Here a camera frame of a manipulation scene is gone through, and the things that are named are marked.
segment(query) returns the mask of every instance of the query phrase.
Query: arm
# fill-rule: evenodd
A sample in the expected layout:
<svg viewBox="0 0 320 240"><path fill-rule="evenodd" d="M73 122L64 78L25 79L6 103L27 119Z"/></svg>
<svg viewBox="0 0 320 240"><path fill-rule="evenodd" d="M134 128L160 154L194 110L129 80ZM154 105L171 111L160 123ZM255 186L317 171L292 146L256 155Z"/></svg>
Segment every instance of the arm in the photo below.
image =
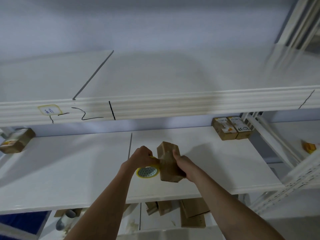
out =
<svg viewBox="0 0 320 240"><path fill-rule="evenodd" d="M142 146L124 162L116 177L93 202L65 240L115 240L118 235L131 178L137 168L157 164L152 152Z"/></svg>
<svg viewBox="0 0 320 240"><path fill-rule="evenodd" d="M173 155L187 179L197 186L227 240L284 240L272 226L235 199L188 157L180 157L175 151Z"/></svg>

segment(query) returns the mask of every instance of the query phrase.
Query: yellow tape roll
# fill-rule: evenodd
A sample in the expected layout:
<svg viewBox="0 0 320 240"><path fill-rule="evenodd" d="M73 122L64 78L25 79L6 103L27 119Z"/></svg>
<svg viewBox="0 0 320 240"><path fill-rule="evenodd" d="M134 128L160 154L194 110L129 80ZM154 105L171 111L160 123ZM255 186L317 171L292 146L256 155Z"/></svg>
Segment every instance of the yellow tape roll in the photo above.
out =
<svg viewBox="0 0 320 240"><path fill-rule="evenodd" d="M156 177L159 173L159 165L151 165L150 167L138 168L136 174L138 177L142 179L149 179Z"/></svg>

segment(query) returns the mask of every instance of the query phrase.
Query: hand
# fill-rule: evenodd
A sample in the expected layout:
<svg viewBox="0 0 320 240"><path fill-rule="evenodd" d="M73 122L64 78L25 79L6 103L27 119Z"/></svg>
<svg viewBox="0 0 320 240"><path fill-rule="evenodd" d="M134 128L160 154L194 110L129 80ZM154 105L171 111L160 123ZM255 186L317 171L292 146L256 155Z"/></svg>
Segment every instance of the hand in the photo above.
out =
<svg viewBox="0 0 320 240"><path fill-rule="evenodd" d="M186 173L186 178L189 181L194 182L196 172L201 169L197 165L195 165L187 156L180 156L175 150L173 150L172 152L179 168Z"/></svg>
<svg viewBox="0 0 320 240"><path fill-rule="evenodd" d="M143 145L135 150L127 162L134 170L159 164L159 159L150 156L152 156L152 151Z"/></svg>

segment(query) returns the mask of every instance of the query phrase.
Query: forearm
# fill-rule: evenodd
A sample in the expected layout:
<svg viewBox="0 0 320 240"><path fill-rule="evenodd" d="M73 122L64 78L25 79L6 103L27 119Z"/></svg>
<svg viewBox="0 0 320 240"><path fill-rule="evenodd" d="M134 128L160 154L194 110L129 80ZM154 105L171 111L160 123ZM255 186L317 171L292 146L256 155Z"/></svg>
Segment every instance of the forearm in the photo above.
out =
<svg viewBox="0 0 320 240"><path fill-rule="evenodd" d="M118 174L70 230L65 240L114 240L120 227L124 205L134 170L126 162Z"/></svg>
<svg viewBox="0 0 320 240"><path fill-rule="evenodd" d="M195 170L194 183L227 240L284 239L273 227L235 199L203 170Z"/></svg>

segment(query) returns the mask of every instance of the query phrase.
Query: paper label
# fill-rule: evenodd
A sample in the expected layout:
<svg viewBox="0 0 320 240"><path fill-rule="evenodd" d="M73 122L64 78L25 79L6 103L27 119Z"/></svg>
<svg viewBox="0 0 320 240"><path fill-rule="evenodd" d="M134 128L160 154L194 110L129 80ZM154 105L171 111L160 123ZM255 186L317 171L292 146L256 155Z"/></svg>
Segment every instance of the paper label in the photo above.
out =
<svg viewBox="0 0 320 240"><path fill-rule="evenodd" d="M13 132L2 144L0 147L8 147L12 146L14 143L16 143L20 136L22 136L28 129L19 129L15 132Z"/></svg>
<svg viewBox="0 0 320 240"><path fill-rule="evenodd" d="M228 117L228 118L238 132L251 131L251 129L242 121L240 117L235 116L235 117Z"/></svg>
<svg viewBox="0 0 320 240"><path fill-rule="evenodd" d="M222 128L222 131L224 133L237 133L233 126L230 126L227 118L216 118L215 120L223 125L224 128Z"/></svg>
<svg viewBox="0 0 320 240"><path fill-rule="evenodd" d="M42 106L39 106L38 109L41 111L43 115L46 115L46 116L62 114L61 109L58 107L58 105L55 105L55 104L42 105Z"/></svg>

